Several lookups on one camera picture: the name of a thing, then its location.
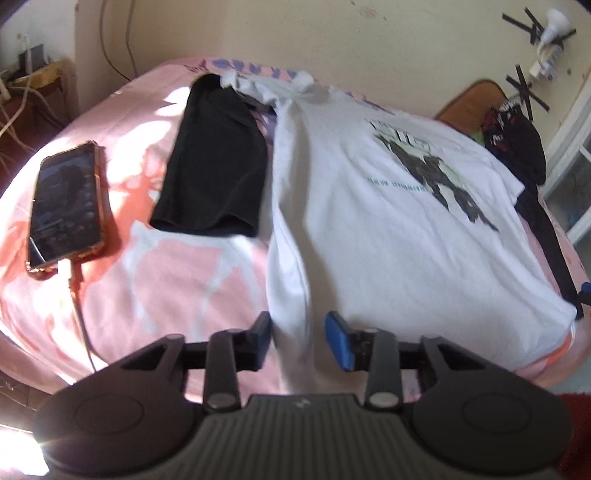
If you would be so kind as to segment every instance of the light bulb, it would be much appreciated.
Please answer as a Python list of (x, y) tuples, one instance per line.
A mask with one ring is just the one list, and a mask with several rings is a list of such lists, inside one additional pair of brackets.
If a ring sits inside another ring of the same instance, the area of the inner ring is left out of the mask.
[(548, 26), (545, 28), (540, 41), (547, 45), (556, 37), (566, 35), (570, 31), (570, 20), (564, 13), (555, 8), (548, 10)]

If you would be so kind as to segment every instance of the red towel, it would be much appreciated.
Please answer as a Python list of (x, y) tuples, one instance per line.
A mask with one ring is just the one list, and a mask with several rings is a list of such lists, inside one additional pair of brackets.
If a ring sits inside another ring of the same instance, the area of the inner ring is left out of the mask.
[(573, 419), (574, 434), (558, 469), (569, 480), (591, 479), (591, 395), (560, 396)]

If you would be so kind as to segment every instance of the window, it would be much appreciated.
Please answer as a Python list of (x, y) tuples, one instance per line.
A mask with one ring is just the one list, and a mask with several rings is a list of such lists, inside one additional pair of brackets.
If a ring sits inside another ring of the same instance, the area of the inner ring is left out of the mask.
[(591, 273), (591, 80), (548, 146), (548, 179), (540, 189)]

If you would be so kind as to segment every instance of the bed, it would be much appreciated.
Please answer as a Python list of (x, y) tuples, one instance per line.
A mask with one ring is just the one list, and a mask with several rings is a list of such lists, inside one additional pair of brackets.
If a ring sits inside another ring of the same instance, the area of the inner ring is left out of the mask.
[[(30, 278), (24, 270), (28, 215), (43, 158), (89, 139), (105, 148), (112, 215), (108, 248), (82, 265), (80, 298), (98, 366), (109, 364), (169, 333), (187, 341), (226, 328), (246, 328), (267, 308), (265, 262), (271, 235), (261, 218), (259, 237), (212, 238), (148, 226), (168, 156), (189, 94), (201, 74), (227, 69), (290, 80), (296, 73), (239, 60), (193, 57), (168, 62), (135, 79), (82, 115), (37, 152), (0, 199), (0, 369), (53, 393), (91, 373), (67, 292), (57, 277)], [(255, 115), (272, 151), (274, 117)], [(262, 212), (267, 211), (264, 195)], [(554, 223), (575, 285), (587, 281), (579, 258)], [(558, 287), (524, 222), (549, 282)], [(578, 368), (591, 350), (591, 312), (576, 322), (561, 347), (518, 373), (548, 387)], [(192, 372), (187, 393), (198, 397), (203, 376)], [(262, 372), (239, 374), (243, 398), (284, 391), (277, 356)]]

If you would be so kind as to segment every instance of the phone screen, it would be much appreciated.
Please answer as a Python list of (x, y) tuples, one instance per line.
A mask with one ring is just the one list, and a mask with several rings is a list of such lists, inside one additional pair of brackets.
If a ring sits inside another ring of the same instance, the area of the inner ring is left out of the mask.
[(101, 242), (95, 162), (93, 144), (42, 162), (31, 211), (31, 270)]

